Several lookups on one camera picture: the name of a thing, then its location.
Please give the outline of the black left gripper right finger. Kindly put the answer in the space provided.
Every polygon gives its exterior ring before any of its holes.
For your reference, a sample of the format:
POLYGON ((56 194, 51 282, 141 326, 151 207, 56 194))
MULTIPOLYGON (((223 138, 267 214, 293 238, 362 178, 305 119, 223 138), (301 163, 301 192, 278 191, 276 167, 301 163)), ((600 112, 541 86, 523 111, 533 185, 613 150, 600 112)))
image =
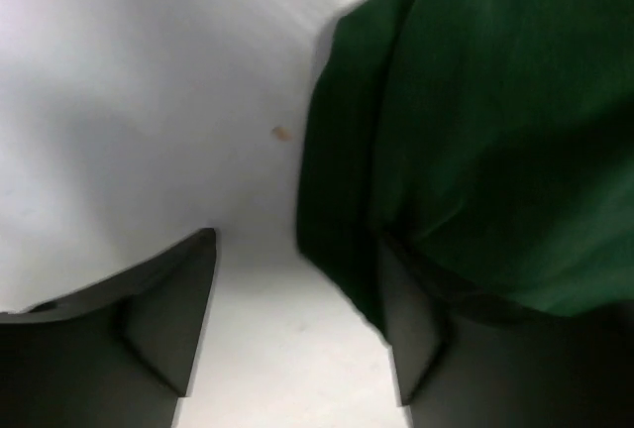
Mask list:
POLYGON ((574 317, 487 293, 382 237, 398 394, 413 427, 629 427, 633 305, 574 317))

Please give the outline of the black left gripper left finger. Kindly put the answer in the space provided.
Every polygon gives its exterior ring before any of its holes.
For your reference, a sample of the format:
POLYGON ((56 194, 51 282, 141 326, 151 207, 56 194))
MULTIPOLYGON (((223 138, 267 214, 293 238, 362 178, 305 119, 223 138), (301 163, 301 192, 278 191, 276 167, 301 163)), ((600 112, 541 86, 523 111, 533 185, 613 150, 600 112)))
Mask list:
POLYGON ((4 427, 170 427, 197 363, 217 233, 1 316, 4 427))

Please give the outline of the white green raglan t-shirt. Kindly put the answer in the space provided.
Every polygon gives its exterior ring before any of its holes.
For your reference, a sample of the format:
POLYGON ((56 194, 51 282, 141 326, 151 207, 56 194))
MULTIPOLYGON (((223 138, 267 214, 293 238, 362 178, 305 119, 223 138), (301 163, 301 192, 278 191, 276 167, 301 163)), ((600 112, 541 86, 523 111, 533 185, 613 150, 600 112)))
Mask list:
POLYGON ((376 329, 393 235, 504 300, 633 296, 633 0, 367 0, 310 102, 300 253, 376 329))

